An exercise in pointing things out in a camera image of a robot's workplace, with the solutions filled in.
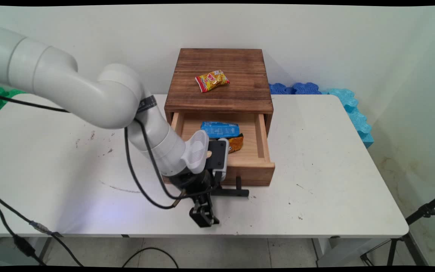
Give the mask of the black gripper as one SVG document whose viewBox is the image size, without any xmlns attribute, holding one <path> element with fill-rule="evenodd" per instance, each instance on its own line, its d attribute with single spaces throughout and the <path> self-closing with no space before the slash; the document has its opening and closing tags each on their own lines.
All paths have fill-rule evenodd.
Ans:
<svg viewBox="0 0 435 272">
<path fill-rule="evenodd" d="M 181 195 L 170 195 L 170 198 L 191 198 L 194 205 L 190 209 L 189 215 L 199 227 L 211 227 L 213 224 L 220 224 L 219 219 L 213 212 L 211 192 L 219 186 L 221 180 L 221 171 L 213 173 L 209 169 L 203 170 L 200 174 L 189 172 L 172 176 L 170 182 L 181 191 Z"/>
</svg>

